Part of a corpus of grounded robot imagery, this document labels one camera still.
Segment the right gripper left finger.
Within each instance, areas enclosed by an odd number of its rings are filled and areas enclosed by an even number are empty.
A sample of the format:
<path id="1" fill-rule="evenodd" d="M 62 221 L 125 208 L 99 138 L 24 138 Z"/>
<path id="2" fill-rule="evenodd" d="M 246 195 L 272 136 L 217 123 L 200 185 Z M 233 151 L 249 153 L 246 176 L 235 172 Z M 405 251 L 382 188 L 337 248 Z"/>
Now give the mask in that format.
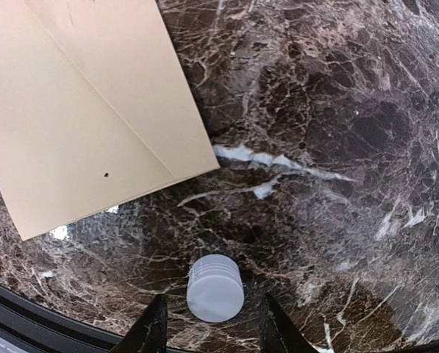
<path id="1" fill-rule="evenodd" d="M 167 301 L 158 294 L 110 353 L 166 353 L 167 323 Z"/>

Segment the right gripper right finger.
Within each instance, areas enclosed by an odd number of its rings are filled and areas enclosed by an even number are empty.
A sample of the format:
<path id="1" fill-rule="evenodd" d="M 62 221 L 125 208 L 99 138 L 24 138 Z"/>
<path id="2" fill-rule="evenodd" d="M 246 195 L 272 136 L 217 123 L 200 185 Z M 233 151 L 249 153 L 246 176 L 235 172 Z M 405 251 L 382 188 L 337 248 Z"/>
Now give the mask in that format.
<path id="1" fill-rule="evenodd" d="M 267 293 L 260 302 L 260 351 L 264 353 L 313 353 L 294 323 Z"/>

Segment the white glue bottle cap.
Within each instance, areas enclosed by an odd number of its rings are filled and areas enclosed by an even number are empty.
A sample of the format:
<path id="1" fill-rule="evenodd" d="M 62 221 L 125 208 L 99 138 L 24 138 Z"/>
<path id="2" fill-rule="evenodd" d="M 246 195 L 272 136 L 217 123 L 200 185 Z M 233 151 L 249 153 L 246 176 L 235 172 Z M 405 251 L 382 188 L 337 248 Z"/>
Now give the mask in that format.
<path id="1" fill-rule="evenodd" d="M 223 323 L 242 309 L 245 295 L 238 265 L 222 254 L 199 258 L 188 273 L 189 311 L 208 323 Z"/>

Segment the brown kraft envelope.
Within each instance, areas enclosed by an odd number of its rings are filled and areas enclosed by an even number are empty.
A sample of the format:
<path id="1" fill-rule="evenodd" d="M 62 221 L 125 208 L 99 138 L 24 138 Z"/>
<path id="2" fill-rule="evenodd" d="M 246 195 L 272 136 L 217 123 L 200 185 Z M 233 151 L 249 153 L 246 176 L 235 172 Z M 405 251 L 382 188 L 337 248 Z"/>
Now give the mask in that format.
<path id="1" fill-rule="evenodd" d="M 0 1 L 0 191 L 22 239 L 217 168 L 155 1 Z"/>

